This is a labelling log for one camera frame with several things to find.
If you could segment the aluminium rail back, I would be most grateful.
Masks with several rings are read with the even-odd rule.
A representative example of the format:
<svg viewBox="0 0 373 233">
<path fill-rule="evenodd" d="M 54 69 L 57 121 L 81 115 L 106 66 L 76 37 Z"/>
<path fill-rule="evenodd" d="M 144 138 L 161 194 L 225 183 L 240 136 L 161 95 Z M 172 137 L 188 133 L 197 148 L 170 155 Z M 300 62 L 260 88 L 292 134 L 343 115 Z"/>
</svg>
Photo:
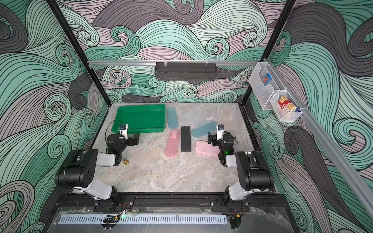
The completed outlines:
<svg viewBox="0 0 373 233">
<path fill-rule="evenodd" d="M 240 61 L 240 60 L 88 60 L 90 66 L 155 66 L 157 63 L 163 63 L 167 66 L 169 63 L 215 63 L 216 66 L 255 66 L 259 61 Z"/>
</svg>

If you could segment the clear ribbed pencil case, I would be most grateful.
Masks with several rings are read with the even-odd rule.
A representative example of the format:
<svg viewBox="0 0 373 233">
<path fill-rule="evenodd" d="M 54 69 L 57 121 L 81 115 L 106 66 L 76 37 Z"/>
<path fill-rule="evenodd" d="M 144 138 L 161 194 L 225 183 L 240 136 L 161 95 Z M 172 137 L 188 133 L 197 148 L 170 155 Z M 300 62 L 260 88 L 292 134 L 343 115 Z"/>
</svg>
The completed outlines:
<svg viewBox="0 0 373 233">
<path fill-rule="evenodd" d="M 189 125 L 194 119 L 202 116 L 203 110 L 201 107 L 194 106 L 180 118 L 182 125 Z"/>
</svg>

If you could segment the green storage tray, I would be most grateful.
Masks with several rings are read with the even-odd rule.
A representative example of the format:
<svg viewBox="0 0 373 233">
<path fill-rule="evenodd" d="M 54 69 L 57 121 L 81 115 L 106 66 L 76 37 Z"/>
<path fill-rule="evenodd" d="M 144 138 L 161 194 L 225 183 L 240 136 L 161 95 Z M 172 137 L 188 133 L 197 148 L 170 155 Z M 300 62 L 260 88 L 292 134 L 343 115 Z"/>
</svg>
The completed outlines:
<svg viewBox="0 0 373 233">
<path fill-rule="evenodd" d="M 111 131 L 119 132 L 119 125 L 128 126 L 128 134 L 161 133 L 165 129 L 165 105 L 129 105 L 118 108 Z"/>
</svg>

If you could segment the aluminium rail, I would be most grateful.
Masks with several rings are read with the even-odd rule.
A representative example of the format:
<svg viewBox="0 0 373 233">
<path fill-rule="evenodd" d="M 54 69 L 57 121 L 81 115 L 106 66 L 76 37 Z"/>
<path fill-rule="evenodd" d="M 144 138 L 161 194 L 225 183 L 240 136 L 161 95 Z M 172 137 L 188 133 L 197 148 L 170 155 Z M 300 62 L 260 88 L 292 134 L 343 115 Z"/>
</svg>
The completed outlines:
<svg viewBox="0 0 373 233">
<path fill-rule="evenodd" d="M 259 61 L 240 61 L 240 60 L 88 60 L 90 66 L 155 66 L 157 63 L 163 63 L 167 66 L 169 63 L 215 63 L 216 66 L 255 66 Z"/>
<path fill-rule="evenodd" d="M 297 103 L 302 109 L 301 118 L 307 125 L 308 129 L 312 133 L 314 139 L 318 142 L 320 148 L 328 155 L 329 160 L 338 169 L 341 176 L 345 179 L 346 183 L 350 186 L 355 196 L 359 199 L 360 203 L 369 214 L 373 216 L 373 192 L 355 170 L 352 164 L 344 156 L 337 144 L 328 135 L 322 125 L 312 115 L 310 110 L 306 107 L 305 103 L 300 99 L 300 96 L 295 92 L 293 88 L 289 86 L 286 80 L 281 76 L 274 63 L 264 58 L 263 61 L 267 62 L 272 71 L 277 76 L 282 90 L 286 91 L 289 96 Z"/>
</svg>

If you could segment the red yellow boxes in bin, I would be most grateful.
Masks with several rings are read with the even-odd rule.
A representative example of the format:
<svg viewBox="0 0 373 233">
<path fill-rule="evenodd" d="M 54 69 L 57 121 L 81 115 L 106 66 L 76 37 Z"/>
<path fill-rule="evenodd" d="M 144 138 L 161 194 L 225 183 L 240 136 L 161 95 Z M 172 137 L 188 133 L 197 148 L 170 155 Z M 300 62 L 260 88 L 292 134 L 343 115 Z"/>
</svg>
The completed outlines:
<svg viewBox="0 0 373 233">
<path fill-rule="evenodd" d="M 301 109 L 297 107 L 290 99 L 286 96 L 281 96 L 278 99 L 278 105 L 281 109 L 288 109 L 290 112 L 300 112 Z"/>
</svg>

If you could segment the teal smooth pencil case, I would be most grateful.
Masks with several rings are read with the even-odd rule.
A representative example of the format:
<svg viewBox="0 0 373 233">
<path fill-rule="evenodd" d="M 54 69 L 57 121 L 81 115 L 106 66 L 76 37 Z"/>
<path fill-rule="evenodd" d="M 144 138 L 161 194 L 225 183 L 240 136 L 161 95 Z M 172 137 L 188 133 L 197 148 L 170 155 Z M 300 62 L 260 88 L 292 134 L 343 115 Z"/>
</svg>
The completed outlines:
<svg viewBox="0 0 373 233">
<path fill-rule="evenodd" d="M 193 130 L 191 130 L 191 135 L 195 138 L 198 139 L 200 137 L 203 137 L 209 133 L 212 133 L 216 131 L 217 129 L 217 122 L 216 121 L 211 121 L 209 123 L 206 123 L 202 126 L 199 126 Z"/>
</svg>

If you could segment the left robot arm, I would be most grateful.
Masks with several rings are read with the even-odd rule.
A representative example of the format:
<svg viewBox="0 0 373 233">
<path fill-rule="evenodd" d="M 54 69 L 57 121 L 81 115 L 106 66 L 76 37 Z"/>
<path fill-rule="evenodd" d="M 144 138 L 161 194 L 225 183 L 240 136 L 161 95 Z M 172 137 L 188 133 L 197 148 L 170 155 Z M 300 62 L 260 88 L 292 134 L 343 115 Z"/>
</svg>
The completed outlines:
<svg viewBox="0 0 373 233">
<path fill-rule="evenodd" d="M 111 134 L 106 139 L 106 153 L 98 149 L 71 150 L 57 171 L 54 181 L 57 186 L 67 187 L 91 196 L 97 201 L 114 199 L 116 189 L 95 177 L 98 167 L 117 167 L 127 147 L 139 144 L 140 133 L 132 137 Z"/>
</svg>

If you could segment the opaque pink pencil case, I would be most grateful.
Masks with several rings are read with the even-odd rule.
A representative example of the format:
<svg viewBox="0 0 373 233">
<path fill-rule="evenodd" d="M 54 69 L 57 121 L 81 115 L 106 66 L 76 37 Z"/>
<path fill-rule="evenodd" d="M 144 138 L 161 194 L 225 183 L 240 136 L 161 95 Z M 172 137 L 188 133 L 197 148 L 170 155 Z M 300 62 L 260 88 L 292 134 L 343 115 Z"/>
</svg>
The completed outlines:
<svg viewBox="0 0 373 233">
<path fill-rule="evenodd" d="M 199 155 L 218 157 L 220 150 L 218 147 L 214 147 L 206 141 L 198 140 L 195 144 L 195 152 Z"/>
</svg>

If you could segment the clear wall bin upper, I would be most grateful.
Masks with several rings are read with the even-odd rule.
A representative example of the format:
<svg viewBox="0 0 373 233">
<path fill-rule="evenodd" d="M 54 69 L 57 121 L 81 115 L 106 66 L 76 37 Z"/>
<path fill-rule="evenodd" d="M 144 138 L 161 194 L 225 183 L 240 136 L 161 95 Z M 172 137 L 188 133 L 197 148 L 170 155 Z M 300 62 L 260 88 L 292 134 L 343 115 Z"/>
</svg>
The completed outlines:
<svg viewBox="0 0 373 233">
<path fill-rule="evenodd" d="M 262 110 L 273 110 L 270 99 L 280 91 L 278 75 L 267 62 L 259 62 L 249 78 L 250 86 Z"/>
</svg>

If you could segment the black pencil case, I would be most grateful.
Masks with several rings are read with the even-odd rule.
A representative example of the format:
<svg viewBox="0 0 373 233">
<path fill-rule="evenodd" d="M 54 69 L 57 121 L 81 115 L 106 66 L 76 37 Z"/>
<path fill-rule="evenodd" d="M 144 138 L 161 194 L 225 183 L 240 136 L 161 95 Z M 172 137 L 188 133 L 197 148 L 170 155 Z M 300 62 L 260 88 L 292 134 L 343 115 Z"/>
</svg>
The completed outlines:
<svg viewBox="0 0 373 233">
<path fill-rule="evenodd" d="M 191 132 L 189 126 L 181 127 L 181 152 L 191 152 Z"/>
</svg>

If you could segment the translucent pink pencil case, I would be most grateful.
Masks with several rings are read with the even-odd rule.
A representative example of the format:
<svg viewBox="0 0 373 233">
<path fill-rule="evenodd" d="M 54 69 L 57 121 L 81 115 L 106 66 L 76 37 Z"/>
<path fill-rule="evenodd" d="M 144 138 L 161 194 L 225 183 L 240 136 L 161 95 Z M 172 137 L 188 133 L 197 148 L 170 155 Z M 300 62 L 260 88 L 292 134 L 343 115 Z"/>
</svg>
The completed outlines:
<svg viewBox="0 0 373 233">
<path fill-rule="evenodd" d="M 179 129 L 172 129 L 170 131 L 166 148 L 164 151 L 165 156 L 167 157 L 175 157 L 179 147 L 179 141 L 181 138 L 181 131 Z"/>
</svg>

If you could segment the black wall shelf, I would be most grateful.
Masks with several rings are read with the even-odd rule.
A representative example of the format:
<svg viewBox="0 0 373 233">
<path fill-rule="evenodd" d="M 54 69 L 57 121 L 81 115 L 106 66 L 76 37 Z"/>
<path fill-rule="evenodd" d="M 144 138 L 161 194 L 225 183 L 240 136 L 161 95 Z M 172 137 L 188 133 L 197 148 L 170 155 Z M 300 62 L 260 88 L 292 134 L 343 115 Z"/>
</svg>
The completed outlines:
<svg viewBox="0 0 373 233">
<path fill-rule="evenodd" d="M 163 63 L 155 65 L 155 77 L 160 81 L 203 81 L 217 78 L 215 63 Z"/>
</svg>

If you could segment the blue red item in bin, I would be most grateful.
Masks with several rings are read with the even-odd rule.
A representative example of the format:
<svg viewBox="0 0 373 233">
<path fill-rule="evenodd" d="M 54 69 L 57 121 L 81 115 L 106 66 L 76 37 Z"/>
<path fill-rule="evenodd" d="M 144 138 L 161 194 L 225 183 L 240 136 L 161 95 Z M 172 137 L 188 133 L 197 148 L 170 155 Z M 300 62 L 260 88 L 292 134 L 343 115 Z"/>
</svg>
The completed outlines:
<svg viewBox="0 0 373 233">
<path fill-rule="evenodd" d="M 271 80 L 272 80 L 272 76 L 270 73 L 267 73 L 266 75 L 261 77 L 261 81 L 264 86 L 267 86 Z"/>
</svg>

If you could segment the teal ribbed pencil case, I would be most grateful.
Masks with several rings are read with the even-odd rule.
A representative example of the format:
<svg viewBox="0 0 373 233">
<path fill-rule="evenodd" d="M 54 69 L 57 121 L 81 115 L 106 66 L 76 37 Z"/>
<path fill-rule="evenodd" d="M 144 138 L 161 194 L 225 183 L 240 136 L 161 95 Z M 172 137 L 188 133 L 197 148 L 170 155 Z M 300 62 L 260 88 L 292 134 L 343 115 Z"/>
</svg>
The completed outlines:
<svg viewBox="0 0 373 233">
<path fill-rule="evenodd" d="M 178 129 L 179 127 L 178 118 L 177 118 L 176 109 L 174 107 L 166 108 L 166 117 L 167 117 L 168 127 L 171 130 Z"/>
</svg>

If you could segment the clear wall bin lower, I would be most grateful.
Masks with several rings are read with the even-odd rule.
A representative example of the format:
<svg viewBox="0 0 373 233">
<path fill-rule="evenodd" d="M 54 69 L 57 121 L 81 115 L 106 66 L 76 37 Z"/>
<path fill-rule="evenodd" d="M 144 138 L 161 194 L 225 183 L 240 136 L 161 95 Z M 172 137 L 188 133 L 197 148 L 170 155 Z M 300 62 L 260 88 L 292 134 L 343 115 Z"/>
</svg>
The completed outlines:
<svg viewBox="0 0 373 233">
<path fill-rule="evenodd" d="M 293 123 L 295 122 L 301 115 L 302 110 L 300 112 L 290 112 L 288 109 L 281 109 L 278 105 L 278 99 L 281 96 L 286 96 L 288 99 L 290 99 L 297 107 L 300 108 L 300 106 L 295 102 L 295 100 L 290 96 L 290 93 L 286 91 L 276 91 L 273 96 L 270 98 L 270 103 L 273 107 L 273 110 L 278 117 L 278 119 L 282 122 L 287 123 Z"/>
</svg>

